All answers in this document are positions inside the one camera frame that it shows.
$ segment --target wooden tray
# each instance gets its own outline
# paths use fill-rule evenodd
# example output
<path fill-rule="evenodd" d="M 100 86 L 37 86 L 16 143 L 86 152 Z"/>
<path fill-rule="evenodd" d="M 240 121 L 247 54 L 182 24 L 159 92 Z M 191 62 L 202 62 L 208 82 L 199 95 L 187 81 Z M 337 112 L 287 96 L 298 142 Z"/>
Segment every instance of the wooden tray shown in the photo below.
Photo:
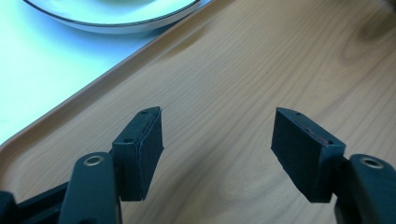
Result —
<path fill-rule="evenodd" d="M 4 143 L 0 188 L 20 202 L 67 181 L 159 105 L 165 151 L 124 223 L 334 223 L 272 153 L 276 107 L 305 113 L 347 157 L 396 165 L 395 26 L 376 1 L 213 0 Z"/>

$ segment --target metal screw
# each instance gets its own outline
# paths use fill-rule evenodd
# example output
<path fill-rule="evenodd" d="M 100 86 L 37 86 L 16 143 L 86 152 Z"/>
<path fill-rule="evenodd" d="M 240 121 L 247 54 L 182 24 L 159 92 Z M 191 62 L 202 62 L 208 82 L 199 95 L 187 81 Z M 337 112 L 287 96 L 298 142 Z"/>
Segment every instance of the metal screw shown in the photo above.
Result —
<path fill-rule="evenodd" d="M 371 158 L 368 158 L 368 157 L 361 158 L 361 163 L 363 163 L 364 165 L 369 166 L 371 168 L 374 168 L 374 169 L 384 168 L 384 165 L 381 162 L 371 159 Z"/>
<path fill-rule="evenodd" d="M 91 156 L 84 161 L 84 165 L 86 166 L 94 166 L 101 163 L 105 158 L 101 156 Z"/>

